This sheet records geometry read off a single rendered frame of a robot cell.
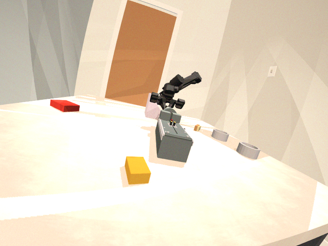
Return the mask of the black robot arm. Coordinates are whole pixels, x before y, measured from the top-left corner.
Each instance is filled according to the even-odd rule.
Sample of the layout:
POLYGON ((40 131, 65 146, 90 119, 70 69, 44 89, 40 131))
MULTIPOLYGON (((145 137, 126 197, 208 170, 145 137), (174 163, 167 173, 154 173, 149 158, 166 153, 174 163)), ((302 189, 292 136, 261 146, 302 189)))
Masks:
POLYGON ((175 93, 178 93, 185 87, 189 86, 190 84, 198 84, 201 82, 201 77, 198 72, 193 72, 190 76, 183 78, 179 74, 177 74, 173 79, 170 80, 169 83, 166 83, 162 89, 164 90, 159 93, 159 97, 163 96, 164 94, 170 94, 174 97, 175 93))

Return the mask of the orange block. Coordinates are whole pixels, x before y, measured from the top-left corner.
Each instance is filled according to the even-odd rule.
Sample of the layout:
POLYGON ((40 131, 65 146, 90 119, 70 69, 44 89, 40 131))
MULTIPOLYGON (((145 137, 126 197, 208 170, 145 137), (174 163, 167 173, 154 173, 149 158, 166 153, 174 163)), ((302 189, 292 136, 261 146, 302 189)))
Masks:
POLYGON ((149 183, 151 172, 144 157, 126 157, 125 171, 128 184, 149 183))

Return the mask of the grey short cylinder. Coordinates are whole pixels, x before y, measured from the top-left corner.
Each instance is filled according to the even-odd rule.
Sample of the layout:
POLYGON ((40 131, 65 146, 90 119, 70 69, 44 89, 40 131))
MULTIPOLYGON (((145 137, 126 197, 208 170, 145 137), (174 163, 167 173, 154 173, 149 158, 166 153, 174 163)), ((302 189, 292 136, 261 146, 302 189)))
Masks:
POLYGON ((248 157, 250 159, 257 159, 260 153, 260 148, 245 142, 239 142, 236 150, 242 156, 248 157))
POLYGON ((227 142, 229 133, 218 129, 213 129, 212 137, 223 142, 227 142))

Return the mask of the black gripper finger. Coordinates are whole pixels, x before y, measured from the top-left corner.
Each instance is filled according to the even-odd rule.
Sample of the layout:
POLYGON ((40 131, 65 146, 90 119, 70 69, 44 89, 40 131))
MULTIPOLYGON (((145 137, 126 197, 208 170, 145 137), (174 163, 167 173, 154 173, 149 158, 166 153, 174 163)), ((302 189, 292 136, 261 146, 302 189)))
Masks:
POLYGON ((162 110, 166 108, 166 98, 160 98, 159 105, 161 106, 162 110))
POLYGON ((175 105, 175 103, 176 103, 175 100, 171 100, 171 101, 170 101, 170 104, 169 104, 169 107, 170 107, 170 108, 173 108, 174 105, 175 105))

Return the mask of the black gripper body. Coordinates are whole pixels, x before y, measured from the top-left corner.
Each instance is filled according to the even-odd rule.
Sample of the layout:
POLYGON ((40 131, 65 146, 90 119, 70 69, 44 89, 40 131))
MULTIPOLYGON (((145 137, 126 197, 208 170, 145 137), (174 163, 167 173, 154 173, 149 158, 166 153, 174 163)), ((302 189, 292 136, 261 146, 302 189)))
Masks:
MULTIPOLYGON (((166 103, 170 103, 171 100, 174 100, 173 96, 170 94, 164 94, 161 97, 166 98, 166 103)), ((157 100, 160 101, 161 97, 159 97, 159 93, 152 92, 151 97, 150 97, 150 102, 156 103, 157 100)), ((178 98, 178 100, 175 100, 175 101, 176 101, 175 107, 178 109, 182 109, 185 104, 185 100, 178 98)))

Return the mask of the red rectangular block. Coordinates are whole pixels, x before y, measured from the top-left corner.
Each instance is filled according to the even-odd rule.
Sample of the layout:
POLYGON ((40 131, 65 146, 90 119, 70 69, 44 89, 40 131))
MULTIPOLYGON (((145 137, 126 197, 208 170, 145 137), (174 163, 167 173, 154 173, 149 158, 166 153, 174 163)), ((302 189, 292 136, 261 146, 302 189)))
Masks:
POLYGON ((62 112, 76 112, 80 109, 80 105, 72 103, 68 100, 51 100, 50 106, 62 112))

